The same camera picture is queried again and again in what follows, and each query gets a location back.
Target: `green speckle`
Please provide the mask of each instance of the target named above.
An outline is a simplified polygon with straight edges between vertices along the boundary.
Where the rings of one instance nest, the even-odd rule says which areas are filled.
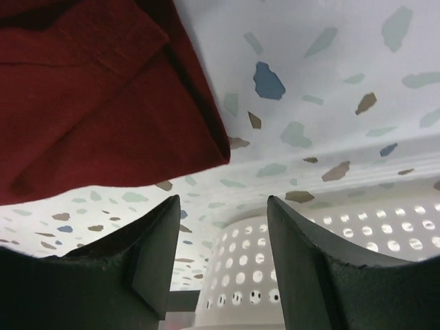
[[[394,183],[380,184],[379,187],[381,187],[383,189],[391,189],[391,188],[394,188]]]
[[[338,34],[338,29],[336,27],[326,27],[306,51],[304,58],[312,56],[330,47],[336,37],[336,34]]]
[[[422,72],[420,74],[409,74],[402,78],[402,83],[407,88],[418,89],[426,85],[440,83],[440,72]]]
[[[393,53],[402,47],[402,41],[408,33],[413,11],[407,7],[397,9],[382,25],[384,44]]]
[[[237,117],[239,114],[239,95],[236,93],[226,93],[223,106],[233,116]]]
[[[263,46],[261,46],[258,39],[252,32],[245,33],[243,37],[251,45],[257,55],[263,52]]]
[[[290,146],[310,148],[312,143],[309,138],[304,136],[304,128],[304,125],[300,122],[290,122],[281,133],[281,141]]]
[[[371,129],[368,131],[366,136],[369,136],[370,138],[378,138],[379,136],[383,136],[387,133],[390,133],[391,131],[394,131],[397,128],[397,126],[390,126],[390,127],[383,127],[381,129]]]
[[[365,191],[363,190],[357,190],[357,191],[352,191],[350,192],[347,197],[359,197],[359,196],[363,196],[365,195]]]
[[[351,77],[348,77],[347,79],[345,79],[345,80],[344,80],[344,83],[354,85],[354,84],[358,84],[358,83],[360,83],[361,81],[363,81],[364,78],[365,78],[365,75],[364,75],[364,74],[356,74],[356,75],[354,75],[354,76],[351,76]]]
[[[258,173],[256,174],[256,177],[269,177],[271,175],[284,173],[286,170],[287,170],[286,165],[273,163],[259,170]]]
[[[213,203],[209,203],[208,207],[209,208],[220,208],[225,205],[226,205],[225,203],[213,202]]]
[[[14,213],[17,213],[18,215],[22,215],[24,217],[28,217],[32,214],[32,212],[26,211],[26,210],[12,210]]]
[[[74,202],[74,203],[86,203],[87,201],[84,198],[73,198],[72,202]]]
[[[421,129],[427,129],[440,120],[440,108],[427,113],[420,119],[419,126]]]
[[[185,181],[191,186],[195,186],[197,184],[197,182],[190,175],[185,176]]]
[[[140,201],[149,200],[148,198],[142,196],[141,194],[137,194],[136,192],[126,192],[123,194],[122,199],[130,203],[137,203]]]
[[[203,241],[201,242],[201,244],[208,249],[212,249],[212,242],[208,242],[208,241]]]
[[[324,103],[324,100],[322,98],[317,98],[313,95],[304,95],[301,100],[306,102],[315,103],[316,105],[322,105]]]
[[[90,193],[90,199],[92,201],[100,201],[101,200],[101,196],[96,191],[92,191]]]
[[[226,222],[222,222],[222,221],[214,221],[213,223],[212,223],[212,225],[214,226],[214,227],[217,227],[217,228],[220,228],[220,229],[224,229],[224,228],[226,228],[226,226],[228,225]]]
[[[240,182],[235,182],[228,179],[221,179],[220,182],[229,188],[246,188],[245,184],[241,184]]]
[[[319,201],[318,203],[315,203],[313,205],[309,206],[310,210],[319,210],[321,208],[331,208],[333,205],[330,203],[327,203],[326,201]]]

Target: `brown speckle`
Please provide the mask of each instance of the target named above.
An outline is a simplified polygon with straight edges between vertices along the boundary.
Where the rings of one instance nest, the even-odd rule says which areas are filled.
[[[52,218],[54,218],[55,220],[59,220],[59,221],[67,221],[70,219],[70,214],[69,213],[58,213],[58,214],[52,215]]]
[[[171,189],[173,189],[173,184],[169,181],[163,181],[156,184],[156,187],[161,188],[165,191],[170,191]]]
[[[335,181],[342,179],[346,173],[350,170],[350,161],[342,162],[341,164],[333,167],[327,173],[325,173],[321,178],[323,182]]]
[[[250,144],[249,141],[242,140],[239,137],[228,137],[228,138],[229,138],[229,144],[231,146],[231,150],[238,148],[245,148]]]
[[[414,171],[414,169],[413,168],[410,168],[409,170],[401,170],[400,172],[398,172],[397,174],[398,175],[407,175],[407,174],[409,174],[409,173],[411,173],[411,172],[413,172]]]
[[[56,247],[50,245],[49,243],[41,242],[41,245],[44,246],[46,249],[56,250]]]
[[[186,258],[179,258],[175,259],[178,263],[193,263],[194,261],[192,259],[186,259]]]
[[[316,164],[318,162],[318,158],[316,157],[308,157],[303,160],[307,163],[312,163],[312,164]]]
[[[181,232],[193,232],[188,227],[185,227],[184,225],[180,225],[180,231]]]
[[[254,115],[252,112],[248,112],[250,124],[253,129],[261,129],[261,119]]]
[[[305,203],[315,199],[315,197],[308,191],[289,191],[286,193],[286,200],[295,201],[297,203]]]
[[[377,102],[376,95],[374,93],[365,94],[359,105],[357,106],[356,115],[360,115],[362,112],[368,111]]]
[[[101,230],[104,229],[103,225],[92,225],[90,227],[87,227],[88,230],[90,230],[91,232],[100,232]]]
[[[35,234],[41,235],[41,236],[46,236],[46,237],[55,237],[54,234],[50,234],[49,232],[36,232]]]

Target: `perforated plastic basket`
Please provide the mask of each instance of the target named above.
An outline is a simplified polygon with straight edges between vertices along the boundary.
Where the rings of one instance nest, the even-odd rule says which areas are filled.
[[[437,194],[302,209],[311,221],[370,250],[419,261],[440,253]],[[196,329],[284,329],[265,215],[216,239],[196,310]]]

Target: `maroon towel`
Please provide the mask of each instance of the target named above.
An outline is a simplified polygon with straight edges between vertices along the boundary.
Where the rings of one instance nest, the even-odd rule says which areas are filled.
[[[0,204],[144,186],[226,164],[171,0],[0,4]]]

